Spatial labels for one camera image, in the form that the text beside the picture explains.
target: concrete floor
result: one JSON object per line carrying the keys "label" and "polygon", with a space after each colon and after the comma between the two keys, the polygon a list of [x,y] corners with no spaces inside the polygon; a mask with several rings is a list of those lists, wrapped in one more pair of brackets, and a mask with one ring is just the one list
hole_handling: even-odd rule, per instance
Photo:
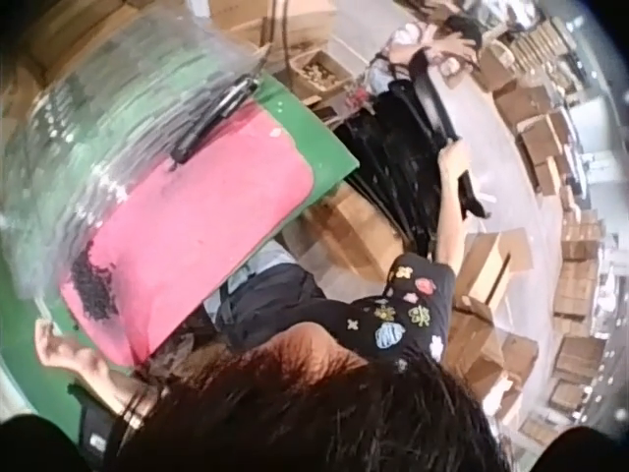
{"label": "concrete floor", "polygon": [[[392,1],[337,0],[336,4],[339,15],[328,52],[353,74],[363,71],[393,30],[412,19]],[[561,264],[561,205],[558,198],[536,196],[511,133],[491,98],[471,78],[455,90],[447,88],[440,77],[433,81],[457,132],[472,149],[477,193],[488,196],[484,204],[492,212],[489,220],[469,220],[470,231],[524,227],[529,236],[534,268],[514,276],[496,320],[501,331],[515,332],[540,344],[539,361],[524,390],[526,412],[543,403],[549,394],[548,378],[558,347],[551,309]],[[304,240],[298,244],[299,233],[293,225],[286,231],[287,242],[301,246],[303,264],[313,271],[328,296],[352,300],[377,293],[376,285],[328,263],[319,244]]]}

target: plastic sheet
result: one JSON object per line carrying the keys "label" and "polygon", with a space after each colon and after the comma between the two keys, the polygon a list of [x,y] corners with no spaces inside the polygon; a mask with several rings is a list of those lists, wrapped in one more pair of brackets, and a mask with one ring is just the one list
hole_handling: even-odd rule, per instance
{"label": "plastic sheet", "polygon": [[18,294],[56,289],[107,215],[257,61],[160,7],[39,97],[4,148],[2,241]]}

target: pink cloth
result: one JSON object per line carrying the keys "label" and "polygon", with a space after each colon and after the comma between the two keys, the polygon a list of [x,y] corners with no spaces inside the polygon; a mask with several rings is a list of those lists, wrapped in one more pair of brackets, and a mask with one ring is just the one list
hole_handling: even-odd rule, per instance
{"label": "pink cloth", "polygon": [[256,104],[239,111],[174,172],[166,159],[93,238],[90,260],[113,266],[119,316],[86,317],[72,281],[66,304],[112,362],[143,362],[305,201],[313,174],[291,137]]}

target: dark hair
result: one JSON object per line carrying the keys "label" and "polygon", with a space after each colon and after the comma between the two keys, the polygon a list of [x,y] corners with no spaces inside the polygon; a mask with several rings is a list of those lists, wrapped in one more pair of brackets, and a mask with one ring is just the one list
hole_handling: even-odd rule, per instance
{"label": "dark hair", "polygon": [[223,359],[173,385],[106,470],[510,470],[463,386],[428,356],[403,367],[346,361],[307,383],[277,353]]}
{"label": "dark hair", "polygon": [[479,23],[467,15],[452,15],[443,23],[452,32],[460,32],[465,39],[474,41],[477,52],[483,46],[483,33]]}

